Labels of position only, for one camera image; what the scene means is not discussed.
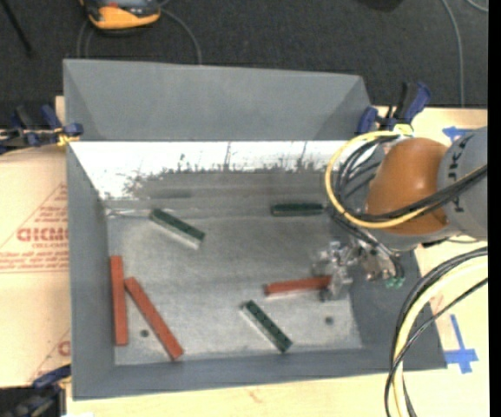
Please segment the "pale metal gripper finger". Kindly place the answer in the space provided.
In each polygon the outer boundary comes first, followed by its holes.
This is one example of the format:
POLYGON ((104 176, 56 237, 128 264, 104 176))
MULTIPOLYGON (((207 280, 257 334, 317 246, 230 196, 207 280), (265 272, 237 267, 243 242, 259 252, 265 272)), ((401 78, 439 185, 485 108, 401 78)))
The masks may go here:
POLYGON ((352 260, 352 246, 341 242, 330 242, 317 251, 312 258, 311 274, 315 276, 349 275, 348 268, 352 260))
POLYGON ((319 293, 321 301, 339 301, 347 297, 351 286, 353 285, 353 278, 333 277, 325 288, 322 288, 319 293))

